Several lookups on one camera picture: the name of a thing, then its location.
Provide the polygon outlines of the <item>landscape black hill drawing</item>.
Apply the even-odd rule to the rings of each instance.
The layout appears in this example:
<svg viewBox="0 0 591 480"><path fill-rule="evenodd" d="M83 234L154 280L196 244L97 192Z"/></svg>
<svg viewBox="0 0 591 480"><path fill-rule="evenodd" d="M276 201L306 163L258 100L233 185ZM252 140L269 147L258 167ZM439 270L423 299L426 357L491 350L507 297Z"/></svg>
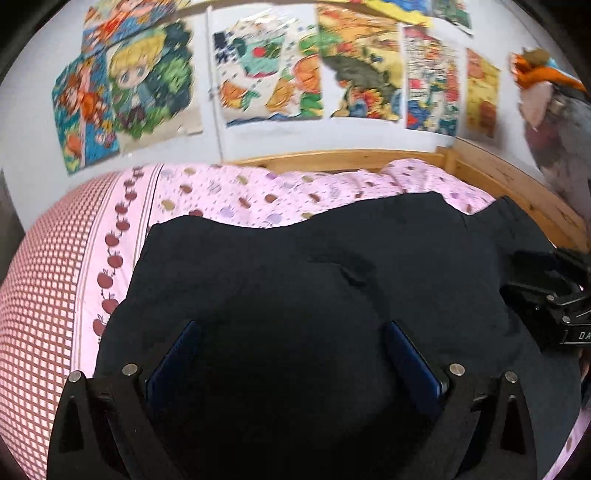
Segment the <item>landscape black hill drawing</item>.
<svg viewBox="0 0 591 480"><path fill-rule="evenodd" d="M404 80L399 23L332 4L318 4L317 18L322 62L342 89L332 114L399 121Z"/></svg>

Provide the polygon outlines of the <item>wooden bed frame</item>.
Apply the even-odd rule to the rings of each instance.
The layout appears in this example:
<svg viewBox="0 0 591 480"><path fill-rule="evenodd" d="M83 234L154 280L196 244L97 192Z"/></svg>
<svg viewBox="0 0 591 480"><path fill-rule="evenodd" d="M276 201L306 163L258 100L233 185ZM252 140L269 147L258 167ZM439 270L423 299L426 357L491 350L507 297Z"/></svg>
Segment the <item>wooden bed frame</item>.
<svg viewBox="0 0 591 480"><path fill-rule="evenodd" d="M341 149L297 152L240 160L240 166L263 167L276 173L366 169L378 172L388 163L420 159L499 198L507 196L537 223L557 247L590 251L585 221L557 194L521 169L464 139L433 152L393 149Z"/></svg>

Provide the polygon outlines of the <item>hanging clothes pile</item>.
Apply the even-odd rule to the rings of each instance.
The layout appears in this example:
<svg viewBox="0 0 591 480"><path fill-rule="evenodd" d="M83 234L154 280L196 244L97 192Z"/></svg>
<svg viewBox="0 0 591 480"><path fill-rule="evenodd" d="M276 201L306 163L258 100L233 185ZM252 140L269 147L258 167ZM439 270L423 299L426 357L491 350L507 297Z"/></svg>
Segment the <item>hanging clothes pile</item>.
<svg viewBox="0 0 591 480"><path fill-rule="evenodd" d="M590 94L543 49L510 56L525 141L546 183L590 220Z"/></svg>

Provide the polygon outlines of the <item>red-haired girl drawing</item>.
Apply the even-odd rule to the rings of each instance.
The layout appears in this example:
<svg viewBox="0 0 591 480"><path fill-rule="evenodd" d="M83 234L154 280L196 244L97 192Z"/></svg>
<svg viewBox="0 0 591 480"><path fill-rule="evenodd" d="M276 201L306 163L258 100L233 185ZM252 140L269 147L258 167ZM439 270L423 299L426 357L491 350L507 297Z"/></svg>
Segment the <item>red-haired girl drawing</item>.
<svg viewBox="0 0 591 480"><path fill-rule="evenodd" d="M52 88L56 132L68 174L119 152L106 56L79 56Z"/></svg>

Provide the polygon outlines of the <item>underwater jellyfish drawing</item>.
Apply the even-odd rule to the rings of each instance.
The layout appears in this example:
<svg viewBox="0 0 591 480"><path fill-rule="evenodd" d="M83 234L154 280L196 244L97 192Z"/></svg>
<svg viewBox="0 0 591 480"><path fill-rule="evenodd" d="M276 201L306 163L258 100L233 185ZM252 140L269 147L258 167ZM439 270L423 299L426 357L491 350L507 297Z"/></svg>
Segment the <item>underwater jellyfish drawing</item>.
<svg viewBox="0 0 591 480"><path fill-rule="evenodd" d="M432 2L428 0L341 0L339 4L356 6L407 25L432 26Z"/></svg>

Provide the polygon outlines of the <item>large black jacket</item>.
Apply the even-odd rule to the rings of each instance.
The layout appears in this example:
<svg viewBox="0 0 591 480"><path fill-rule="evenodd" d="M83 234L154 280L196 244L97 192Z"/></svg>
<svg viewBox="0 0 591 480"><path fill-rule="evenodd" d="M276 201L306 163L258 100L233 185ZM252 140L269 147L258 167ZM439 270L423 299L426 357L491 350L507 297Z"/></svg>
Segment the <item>large black jacket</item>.
<svg viewBox="0 0 591 480"><path fill-rule="evenodd" d="M500 288L513 253L551 248L509 199L466 215L404 194L273 229L181 216L150 229L95 373L193 322L154 421L186 478L393 479L427 426L384 358L396 322L432 360L518 375L545 474L579 413L579 364L541 352Z"/></svg>

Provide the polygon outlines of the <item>2024 dragon drawing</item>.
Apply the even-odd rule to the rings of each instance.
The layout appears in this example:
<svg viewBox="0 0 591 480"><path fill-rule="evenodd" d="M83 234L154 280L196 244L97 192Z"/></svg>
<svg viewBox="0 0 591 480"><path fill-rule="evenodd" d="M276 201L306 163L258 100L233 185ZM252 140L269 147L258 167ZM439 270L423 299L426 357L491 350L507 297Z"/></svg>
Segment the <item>2024 dragon drawing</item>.
<svg viewBox="0 0 591 480"><path fill-rule="evenodd" d="M455 137L460 115L457 50L420 27L404 29L406 127Z"/></svg>

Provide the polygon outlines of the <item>yellow bear drawing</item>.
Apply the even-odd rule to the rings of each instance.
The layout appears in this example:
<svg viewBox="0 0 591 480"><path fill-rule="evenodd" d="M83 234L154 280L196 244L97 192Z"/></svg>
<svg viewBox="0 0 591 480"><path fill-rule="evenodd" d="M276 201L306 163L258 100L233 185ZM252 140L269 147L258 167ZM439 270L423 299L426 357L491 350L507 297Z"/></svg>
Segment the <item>yellow bear drawing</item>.
<svg viewBox="0 0 591 480"><path fill-rule="evenodd" d="M501 70L467 49L467 128L494 138Z"/></svg>

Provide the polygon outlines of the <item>grey board against wall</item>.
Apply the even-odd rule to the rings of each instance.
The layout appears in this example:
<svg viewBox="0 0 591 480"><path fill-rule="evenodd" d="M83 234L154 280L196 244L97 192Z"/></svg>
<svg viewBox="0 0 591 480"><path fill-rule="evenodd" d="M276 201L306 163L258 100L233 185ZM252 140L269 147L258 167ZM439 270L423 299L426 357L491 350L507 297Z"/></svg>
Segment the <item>grey board against wall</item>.
<svg viewBox="0 0 591 480"><path fill-rule="evenodd" d="M25 236L8 185L1 171L0 176L0 277L4 281L10 264Z"/></svg>

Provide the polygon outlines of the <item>fruit and fish drawing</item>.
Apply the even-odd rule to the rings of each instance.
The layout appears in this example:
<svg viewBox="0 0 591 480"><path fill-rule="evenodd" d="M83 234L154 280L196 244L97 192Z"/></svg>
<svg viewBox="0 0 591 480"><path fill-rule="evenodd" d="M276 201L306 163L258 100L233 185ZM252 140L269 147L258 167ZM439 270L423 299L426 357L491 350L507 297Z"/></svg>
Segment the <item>fruit and fish drawing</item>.
<svg viewBox="0 0 591 480"><path fill-rule="evenodd" d="M324 114L318 26L268 11L212 35L226 125Z"/></svg>

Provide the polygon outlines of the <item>green figure drawing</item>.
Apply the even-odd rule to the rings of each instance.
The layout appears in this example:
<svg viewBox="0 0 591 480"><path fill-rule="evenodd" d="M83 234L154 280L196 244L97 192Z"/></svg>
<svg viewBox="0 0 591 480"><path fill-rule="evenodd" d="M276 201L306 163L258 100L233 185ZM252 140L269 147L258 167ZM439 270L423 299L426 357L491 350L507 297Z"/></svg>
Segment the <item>green figure drawing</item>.
<svg viewBox="0 0 591 480"><path fill-rule="evenodd" d="M453 24L464 33L473 35L468 2L465 0L432 0L433 16Z"/></svg>

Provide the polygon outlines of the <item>blond boy drawing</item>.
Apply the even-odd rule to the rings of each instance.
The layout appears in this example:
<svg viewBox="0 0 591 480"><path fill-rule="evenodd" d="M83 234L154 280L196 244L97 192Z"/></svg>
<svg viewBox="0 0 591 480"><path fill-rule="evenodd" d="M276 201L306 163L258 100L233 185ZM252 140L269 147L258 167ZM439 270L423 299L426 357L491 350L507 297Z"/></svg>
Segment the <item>blond boy drawing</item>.
<svg viewBox="0 0 591 480"><path fill-rule="evenodd" d="M106 60L122 153L204 131L190 23L148 28L108 49Z"/></svg>

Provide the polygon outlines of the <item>orange-haired girl upper drawing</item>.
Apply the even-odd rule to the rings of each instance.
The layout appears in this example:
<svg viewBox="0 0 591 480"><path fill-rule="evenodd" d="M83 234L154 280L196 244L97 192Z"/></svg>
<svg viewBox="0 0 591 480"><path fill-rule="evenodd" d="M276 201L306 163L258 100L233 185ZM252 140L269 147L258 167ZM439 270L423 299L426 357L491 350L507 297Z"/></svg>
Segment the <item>orange-haired girl upper drawing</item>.
<svg viewBox="0 0 591 480"><path fill-rule="evenodd" d="M85 15L81 54L92 56L178 10L176 1L97 1Z"/></svg>

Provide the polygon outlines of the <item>pink patterned bed quilt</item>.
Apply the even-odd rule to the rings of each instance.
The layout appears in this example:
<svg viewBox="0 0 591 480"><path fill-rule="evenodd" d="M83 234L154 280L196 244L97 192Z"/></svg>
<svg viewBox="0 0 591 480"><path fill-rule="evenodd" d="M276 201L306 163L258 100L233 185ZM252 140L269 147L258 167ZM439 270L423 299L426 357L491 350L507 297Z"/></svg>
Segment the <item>pink patterned bed quilt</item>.
<svg viewBox="0 0 591 480"><path fill-rule="evenodd" d="M154 225L194 216L273 229L363 200L427 193L466 215L499 199L513 201L415 158L392 161L378 172L142 166L78 187L26 234L1 288L1 436L16 462L29 478L47 479L66 381L76 370L99 377L102 335L127 295ZM580 407L557 459L545 474L537 466L536 478L556 478L589 429L590 411Z"/></svg>

